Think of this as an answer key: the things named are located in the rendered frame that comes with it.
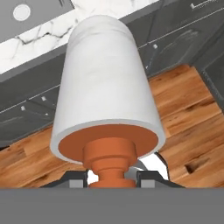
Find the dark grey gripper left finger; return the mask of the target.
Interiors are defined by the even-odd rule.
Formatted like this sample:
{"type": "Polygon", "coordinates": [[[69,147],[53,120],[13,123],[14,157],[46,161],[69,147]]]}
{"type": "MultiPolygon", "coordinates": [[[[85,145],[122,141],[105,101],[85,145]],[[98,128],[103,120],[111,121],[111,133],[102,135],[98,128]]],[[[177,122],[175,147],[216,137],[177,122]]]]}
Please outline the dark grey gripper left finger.
{"type": "Polygon", "coordinates": [[[88,187],[88,172],[87,171],[66,171],[63,176],[46,185],[42,188],[87,188],[88,187]]]}

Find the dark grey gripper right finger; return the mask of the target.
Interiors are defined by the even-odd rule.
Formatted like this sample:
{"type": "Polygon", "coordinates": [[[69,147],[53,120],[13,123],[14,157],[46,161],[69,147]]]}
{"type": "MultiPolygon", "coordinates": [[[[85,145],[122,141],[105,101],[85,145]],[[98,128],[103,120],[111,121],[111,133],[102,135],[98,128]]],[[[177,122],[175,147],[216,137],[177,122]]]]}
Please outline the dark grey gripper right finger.
{"type": "Polygon", "coordinates": [[[139,188],[182,188],[182,185],[163,179],[158,171],[138,171],[136,173],[136,186],[139,188]]]}

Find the white soap dispenser orange pump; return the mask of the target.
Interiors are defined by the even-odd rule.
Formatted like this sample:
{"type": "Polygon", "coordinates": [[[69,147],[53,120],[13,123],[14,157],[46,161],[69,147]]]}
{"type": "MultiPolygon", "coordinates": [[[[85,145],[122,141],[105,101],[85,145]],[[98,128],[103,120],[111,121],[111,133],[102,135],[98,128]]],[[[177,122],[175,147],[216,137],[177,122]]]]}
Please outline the white soap dispenser orange pump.
{"type": "Polygon", "coordinates": [[[92,16],[73,30],[59,86],[50,150],[98,176],[94,188],[132,188],[124,174],[165,144],[136,42],[128,27],[92,16]]]}

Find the grey panel under sink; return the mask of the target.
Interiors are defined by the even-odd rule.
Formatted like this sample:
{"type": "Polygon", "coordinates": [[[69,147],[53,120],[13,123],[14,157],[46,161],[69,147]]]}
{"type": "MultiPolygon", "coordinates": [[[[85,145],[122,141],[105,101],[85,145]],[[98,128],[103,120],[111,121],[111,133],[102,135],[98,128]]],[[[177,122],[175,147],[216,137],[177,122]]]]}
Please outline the grey panel under sink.
{"type": "Polygon", "coordinates": [[[0,111],[60,83],[67,46],[32,59],[0,76],[0,111]]]}

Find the grey cupboard door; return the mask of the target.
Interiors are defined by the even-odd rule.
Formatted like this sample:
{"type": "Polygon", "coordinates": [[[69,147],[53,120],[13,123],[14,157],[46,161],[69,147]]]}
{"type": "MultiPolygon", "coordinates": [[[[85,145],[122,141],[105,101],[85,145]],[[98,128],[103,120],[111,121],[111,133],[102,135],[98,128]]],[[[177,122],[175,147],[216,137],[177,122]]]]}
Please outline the grey cupboard door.
{"type": "Polygon", "coordinates": [[[188,64],[199,49],[215,34],[224,20],[224,8],[186,24],[143,47],[143,65],[148,77],[182,64],[188,64]]]}
{"type": "Polygon", "coordinates": [[[52,124],[57,106],[60,86],[52,87],[28,100],[27,111],[38,118],[44,125],[52,124]]]}
{"type": "Polygon", "coordinates": [[[27,107],[25,102],[0,112],[0,147],[28,136],[38,128],[38,118],[29,113],[27,107]],[[22,111],[21,106],[25,106],[26,111],[22,111]]]}

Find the grey corner cupboard run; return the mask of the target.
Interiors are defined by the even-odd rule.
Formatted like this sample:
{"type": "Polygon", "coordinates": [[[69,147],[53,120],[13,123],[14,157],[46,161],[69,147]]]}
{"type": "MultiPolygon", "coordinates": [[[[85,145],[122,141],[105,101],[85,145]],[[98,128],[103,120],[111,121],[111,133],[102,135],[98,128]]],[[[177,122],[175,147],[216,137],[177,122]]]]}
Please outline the grey corner cupboard run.
{"type": "Polygon", "coordinates": [[[224,112],[224,53],[212,61],[202,74],[214,99],[224,112]]]}

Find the grey drawer front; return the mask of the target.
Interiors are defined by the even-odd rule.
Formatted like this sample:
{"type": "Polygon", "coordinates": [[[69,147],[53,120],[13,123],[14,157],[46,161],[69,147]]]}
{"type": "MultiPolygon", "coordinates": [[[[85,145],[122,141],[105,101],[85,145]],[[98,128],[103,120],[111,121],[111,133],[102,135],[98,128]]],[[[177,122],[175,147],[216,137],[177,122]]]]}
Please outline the grey drawer front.
{"type": "Polygon", "coordinates": [[[133,21],[127,23],[127,26],[132,32],[137,46],[140,47],[224,8],[224,0],[216,0],[204,7],[191,9],[191,3],[199,4],[203,1],[205,0],[158,0],[145,7],[133,21]]]}

